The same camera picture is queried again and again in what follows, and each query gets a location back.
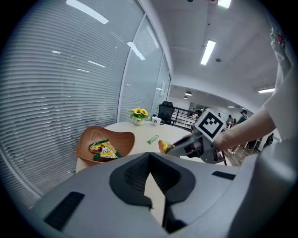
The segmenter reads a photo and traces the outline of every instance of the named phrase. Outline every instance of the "white sleeve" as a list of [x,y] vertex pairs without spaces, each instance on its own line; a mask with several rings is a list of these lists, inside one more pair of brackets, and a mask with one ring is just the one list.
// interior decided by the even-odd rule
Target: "white sleeve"
[[298,132],[298,68],[292,66],[282,85],[265,103],[281,138],[291,139]]
[[275,37],[275,35],[271,33],[270,37],[272,40],[271,47],[274,50],[275,57],[278,61],[278,72],[277,72],[276,83],[275,83],[275,92],[276,92],[276,90],[282,85],[284,79],[286,78],[291,68],[291,63],[285,53],[285,50],[278,43],[278,39]]

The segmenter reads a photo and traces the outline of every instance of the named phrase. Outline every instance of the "flower pot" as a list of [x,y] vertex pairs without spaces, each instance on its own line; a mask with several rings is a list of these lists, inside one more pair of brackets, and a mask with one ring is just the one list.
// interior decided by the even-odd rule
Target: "flower pot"
[[138,118],[134,118],[133,120],[134,124],[137,125],[137,126],[142,126],[145,124],[145,120],[144,119],[138,119]]

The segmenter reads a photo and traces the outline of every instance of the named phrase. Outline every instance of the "small white cup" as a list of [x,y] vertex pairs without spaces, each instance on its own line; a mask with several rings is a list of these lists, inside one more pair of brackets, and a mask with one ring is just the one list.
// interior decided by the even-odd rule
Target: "small white cup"
[[158,126],[160,123],[161,123],[161,119],[160,118],[158,118],[158,117],[152,117],[151,118],[151,123],[153,124],[153,125],[155,125],[155,126]]

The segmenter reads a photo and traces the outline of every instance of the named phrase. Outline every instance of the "glass wall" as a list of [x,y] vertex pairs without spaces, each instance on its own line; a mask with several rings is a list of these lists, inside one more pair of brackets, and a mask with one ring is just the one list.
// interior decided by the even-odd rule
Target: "glass wall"
[[151,111],[163,51],[146,17],[133,42],[124,75],[119,121],[129,119],[127,110],[140,107]]
[[[51,0],[23,18],[0,66],[0,169],[9,189],[42,196],[75,172],[86,127],[116,122],[128,42],[143,16],[132,0]],[[150,64],[147,26],[136,47]],[[32,206],[21,189],[9,191]]]
[[170,77],[169,77],[169,68],[167,66],[167,61],[165,56],[163,56],[162,64],[160,66],[160,71],[158,75],[158,81],[156,85],[156,91],[154,95],[153,105],[151,109],[151,114],[158,115],[158,106],[166,101],[168,91],[169,91],[169,84],[170,84]]

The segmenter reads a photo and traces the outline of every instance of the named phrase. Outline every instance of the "black chair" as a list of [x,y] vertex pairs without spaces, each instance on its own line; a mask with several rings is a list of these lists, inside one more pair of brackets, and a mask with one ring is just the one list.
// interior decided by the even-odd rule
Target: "black chair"
[[171,125],[172,115],[175,108],[173,108],[173,103],[163,101],[158,107],[158,118],[164,121],[165,124]]

